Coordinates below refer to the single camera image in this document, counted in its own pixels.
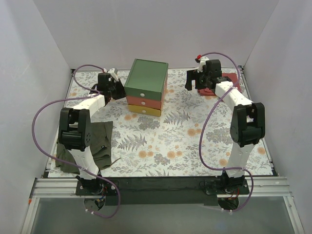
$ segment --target dark green cloth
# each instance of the dark green cloth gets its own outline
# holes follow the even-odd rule
[[[90,151],[95,164],[102,170],[112,164],[111,142],[113,122],[91,123],[91,128]],[[71,153],[60,143],[57,144],[57,158],[76,163]],[[57,167],[60,167],[63,172],[79,175],[79,169],[77,167],[59,161],[56,161],[55,164]]]

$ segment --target drawer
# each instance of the drawer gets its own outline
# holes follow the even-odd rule
[[[157,117],[160,117],[161,115],[161,110],[144,107],[144,106],[128,105],[128,109],[131,112],[135,112],[139,114],[145,114],[145,115],[157,116]]]
[[[127,102],[131,105],[145,106],[153,109],[161,109],[161,101],[155,101],[142,97],[127,96]]]
[[[167,73],[165,62],[135,59],[124,85],[126,95],[161,101]]]

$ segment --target folded cloth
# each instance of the folded cloth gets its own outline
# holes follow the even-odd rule
[[[113,122],[91,123],[91,142],[90,151],[94,163],[100,170],[112,164],[111,142],[112,142]],[[72,154],[65,149],[65,146],[57,143],[57,158],[76,164]],[[79,169],[72,165],[56,161],[57,167],[66,173],[75,173],[79,175]]]
[[[223,77],[229,77],[231,79],[231,81],[233,83],[235,83],[237,81],[237,75],[236,73],[222,73],[222,76]],[[201,89],[201,90],[198,90],[199,94],[201,96],[215,96],[215,94],[213,93],[213,91],[211,91],[210,89],[206,88],[206,89]]]

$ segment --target gray floor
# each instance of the gray floor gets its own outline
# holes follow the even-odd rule
[[[106,214],[114,207],[104,207]],[[111,219],[85,212],[83,199],[41,199],[33,234],[293,234],[283,197],[253,197],[241,211],[228,213],[200,205],[124,205]]]

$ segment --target yellow drawer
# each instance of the yellow drawer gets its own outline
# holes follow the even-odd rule
[[[160,117],[161,110],[145,107],[145,106],[135,106],[135,105],[128,105],[128,109],[131,112],[145,114],[150,116],[157,116]]]

